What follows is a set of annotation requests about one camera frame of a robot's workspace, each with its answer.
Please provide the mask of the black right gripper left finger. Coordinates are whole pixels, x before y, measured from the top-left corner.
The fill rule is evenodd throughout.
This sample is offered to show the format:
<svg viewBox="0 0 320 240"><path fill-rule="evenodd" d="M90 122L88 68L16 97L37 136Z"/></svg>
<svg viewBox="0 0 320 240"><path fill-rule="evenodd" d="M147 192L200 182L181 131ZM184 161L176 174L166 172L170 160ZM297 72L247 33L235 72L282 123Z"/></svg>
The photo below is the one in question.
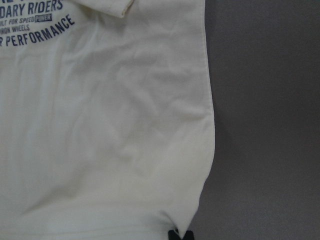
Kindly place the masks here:
<svg viewBox="0 0 320 240"><path fill-rule="evenodd" d="M168 231L168 240L180 240L179 230L177 228Z"/></svg>

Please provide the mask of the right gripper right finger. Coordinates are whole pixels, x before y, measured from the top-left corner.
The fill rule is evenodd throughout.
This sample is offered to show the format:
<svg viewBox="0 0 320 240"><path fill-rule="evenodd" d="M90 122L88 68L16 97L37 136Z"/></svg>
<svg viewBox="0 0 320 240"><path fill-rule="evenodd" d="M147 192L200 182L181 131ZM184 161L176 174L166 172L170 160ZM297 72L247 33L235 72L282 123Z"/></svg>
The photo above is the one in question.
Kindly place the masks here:
<svg viewBox="0 0 320 240"><path fill-rule="evenodd" d="M194 240L194 233L192 230L187 230L182 238L182 240Z"/></svg>

